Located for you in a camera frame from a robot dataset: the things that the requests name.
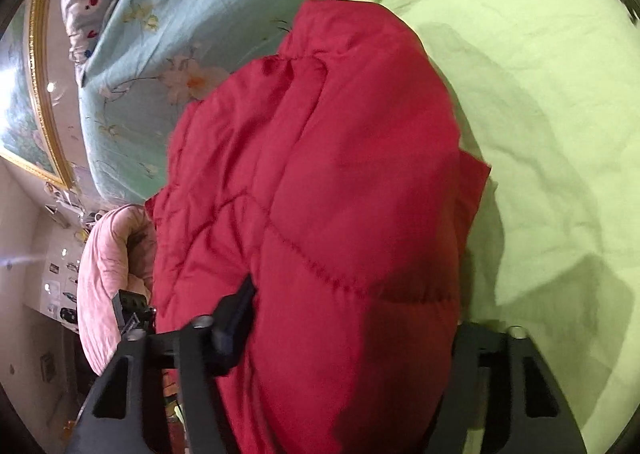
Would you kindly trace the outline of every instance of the framed painting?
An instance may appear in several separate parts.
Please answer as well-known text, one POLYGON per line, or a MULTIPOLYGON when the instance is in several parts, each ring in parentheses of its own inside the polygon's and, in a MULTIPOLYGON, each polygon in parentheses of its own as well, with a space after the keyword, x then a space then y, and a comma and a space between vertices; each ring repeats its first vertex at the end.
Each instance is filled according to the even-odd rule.
POLYGON ((47 91, 49 1, 26 0, 0 39, 0 155, 69 189, 71 174, 47 91))

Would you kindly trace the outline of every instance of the wall decoration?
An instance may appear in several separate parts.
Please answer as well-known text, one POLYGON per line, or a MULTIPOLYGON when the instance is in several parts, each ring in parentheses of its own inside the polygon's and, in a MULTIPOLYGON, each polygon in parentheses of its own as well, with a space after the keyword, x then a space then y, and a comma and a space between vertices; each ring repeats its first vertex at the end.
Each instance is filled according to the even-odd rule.
POLYGON ((0 156, 61 188, 72 186, 47 92, 49 0, 26 0, 0 39, 0 156))

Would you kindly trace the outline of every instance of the gold picture frame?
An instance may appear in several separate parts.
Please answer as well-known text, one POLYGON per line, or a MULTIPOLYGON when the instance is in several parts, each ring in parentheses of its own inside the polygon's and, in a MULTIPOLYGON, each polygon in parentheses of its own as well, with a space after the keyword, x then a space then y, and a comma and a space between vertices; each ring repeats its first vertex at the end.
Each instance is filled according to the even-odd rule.
POLYGON ((68 190, 72 175, 47 90, 49 2, 26 0, 0 40, 0 156, 68 190))

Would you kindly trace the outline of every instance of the picture frame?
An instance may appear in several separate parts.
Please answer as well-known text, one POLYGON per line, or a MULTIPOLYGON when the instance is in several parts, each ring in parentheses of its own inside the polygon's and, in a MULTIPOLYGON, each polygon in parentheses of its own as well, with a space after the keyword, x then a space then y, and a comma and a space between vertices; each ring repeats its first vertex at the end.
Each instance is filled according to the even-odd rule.
POLYGON ((0 39, 0 156, 68 190, 72 175, 47 90, 49 2, 26 0, 0 39))

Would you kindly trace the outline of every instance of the pink blanket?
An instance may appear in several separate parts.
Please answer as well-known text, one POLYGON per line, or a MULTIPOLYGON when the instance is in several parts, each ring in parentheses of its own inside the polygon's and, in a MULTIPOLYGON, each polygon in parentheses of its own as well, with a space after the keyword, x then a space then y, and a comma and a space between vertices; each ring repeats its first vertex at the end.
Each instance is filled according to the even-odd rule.
POLYGON ((120 289, 152 290, 156 231, 139 205, 107 213, 92 230, 78 274, 78 328, 84 354, 100 374, 120 342, 111 299, 120 289))

